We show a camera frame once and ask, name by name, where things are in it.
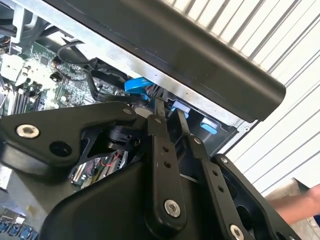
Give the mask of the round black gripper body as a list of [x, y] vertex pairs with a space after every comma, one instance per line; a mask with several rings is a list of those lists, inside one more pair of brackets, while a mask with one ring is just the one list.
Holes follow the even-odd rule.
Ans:
[[42, 240], [212, 240], [201, 186], [187, 176], [156, 180], [137, 162], [61, 201], [45, 219]]

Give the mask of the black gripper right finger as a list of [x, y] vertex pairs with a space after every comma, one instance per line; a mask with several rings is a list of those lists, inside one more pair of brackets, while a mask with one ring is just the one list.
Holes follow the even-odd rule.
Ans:
[[185, 150], [180, 172], [201, 186], [204, 223], [213, 240], [298, 240], [299, 236], [223, 154], [209, 158], [176, 110], [177, 145]]

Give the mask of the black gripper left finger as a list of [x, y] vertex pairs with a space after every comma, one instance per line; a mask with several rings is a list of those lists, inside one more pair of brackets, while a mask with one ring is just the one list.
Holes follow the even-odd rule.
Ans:
[[154, 169], [156, 180], [180, 176], [159, 99], [148, 117], [123, 102], [108, 102], [10, 115], [0, 121], [1, 162], [41, 183], [61, 183], [76, 165], [115, 150], [135, 155], [120, 170], [145, 163]]

